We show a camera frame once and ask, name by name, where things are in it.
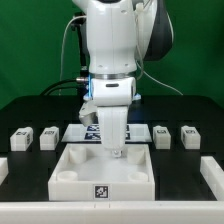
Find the white plastic part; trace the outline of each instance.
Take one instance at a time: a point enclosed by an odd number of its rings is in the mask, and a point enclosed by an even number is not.
[[[136,12],[142,12],[143,10],[144,10],[144,4],[142,2],[136,4]]]
[[[224,172],[212,156],[201,157],[200,172],[218,201],[224,201]]]
[[[4,224],[223,224],[214,201],[0,203]]]
[[[0,158],[0,185],[8,175],[8,160],[7,158]]]
[[[70,162],[73,164],[81,164],[86,161],[86,147],[76,145],[75,148],[69,149]]]
[[[133,77],[124,79],[92,79],[92,96],[95,106],[127,106],[136,91]]]
[[[195,127],[183,126],[181,128],[181,140],[185,149],[200,149],[201,136]]]
[[[97,115],[104,148],[122,151],[126,139],[128,107],[98,107]]]
[[[94,122],[97,107],[94,105],[93,100],[89,100],[83,103],[79,111],[79,120],[87,127]]]
[[[135,94],[133,97],[133,101],[137,101],[137,100],[141,100],[141,99],[142,99],[142,96],[139,93]]]
[[[55,150],[59,142],[59,128],[45,128],[40,136],[40,150]]]
[[[130,164],[142,164],[145,159],[145,151],[141,145],[139,145],[139,147],[136,146],[135,148],[128,148],[127,159]]]
[[[71,149],[75,150],[79,146],[80,144],[67,144],[48,182],[49,200],[155,200],[155,182],[148,145],[127,145],[122,156],[115,159],[110,151],[104,150],[102,145],[85,144],[82,146],[86,148],[86,161],[74,164],[71,162],[70,152]],[[144,161],[138,165],[127,162],[127,151],[134,150],[135,147],[142,147],[144,151]],[[74,181],[73,174],[64,175],[64,171],[76,172],[78,180]],[[60,181],[61,175],[66,181]]]
[[[171,135],[167,127],[154,127],[153,141],[155,143],[156,149],[170,149]]]
[[[57,181],[61,182],[71,182],[71,181],[77,181],[78,180],[78,174],[74,171],[62,171],[57,174]]]
[[[89,1],[87,47],[92,74],[128,74],[136,71],[136,24],[133,4]]]
[[[33,142],[33,129],[30,127],[19,128],[11,137],[12,151],[26,151]]]

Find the black table surface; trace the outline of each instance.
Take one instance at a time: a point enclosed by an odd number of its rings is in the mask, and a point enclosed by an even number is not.
[[[46,127],[57,126],[60,140],[78,119],[82,102],[75,96],[26,96],[0,110],[0,157],[8,158],[9,174],[0,186],[0,201],[48,201],[48,180],[65,148],[40,151],[39,136]],[[156,183],[156,200],[216,200],[200,174],[201,156],[213,156],[224,167],[224,110],[201,96],[144,96],[129,108],[128,123],[168,128],[170,150],[156,150],[149,143]],[[196,127],[201,135],[200,150],[186,150],[180,132],[184,125]],[[10,136],[32,127],[34,140],[26,152],[12,152]]]

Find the small white block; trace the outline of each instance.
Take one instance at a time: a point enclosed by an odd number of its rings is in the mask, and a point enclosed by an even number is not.
[[[59,128],[45,128],[40,136],[40,150],[55,150],[59,142]]]
[[[166,127],[153,128],[153,141],[156,149],[170,149],[171,135]]]
[[[33,142],[33,129],[30,127],[19,128],[11,137],[12,151],[26,151]]]
[[[195,127],[183,126],[181,128],[181,140],[185,149],[200,149],[201,136]]]
[[[7,158],[0,158],[0,185],[8,175],[8,160]]]
[[[70,162],[73,164],[81,164],[86,161],[86,147],[77,145],[76,148],[69,150]]]
[[[224,201],[224,172],[212,156],[201,157],[200,172],[218,201]]]

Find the sticker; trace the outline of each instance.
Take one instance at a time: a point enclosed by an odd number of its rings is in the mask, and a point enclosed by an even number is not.
[[[194,130],[186,130],[187,134],[195,134],[196,132]]]
[[[86,133],[85,140],[101,140],[100,133]]]
[[[109,186],[108,185],[95,185],[94,186],[94,199],[109,199]]]
[[[99,127],[99,125],[93,124],[93,125],[88,126],[87,131],[97,131],[97,132],[99,132],[100,127]]]
[[[45,131],[44,134],[45,134],[45,135],[53,135],[53,134],[54,134],[54,131]]]
[[[17,132],[16,135],[26,135],[27,132]]]
[[[157,133],[158,134],[166,134],[166,131],[165,130],[157,130]]]

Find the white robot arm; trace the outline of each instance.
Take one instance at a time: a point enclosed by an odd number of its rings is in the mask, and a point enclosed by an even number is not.
[[[115,157],[125,145],[128,107],[136,91],[132,77],[136,59],[145,58],[151,51],[158,1],[73,0],[87,16],[92,76],[92,101],[81,108],[80,120],[90,125],[92,119],[88,118],[92,116],[87,115],[96,110],[102,144]]]

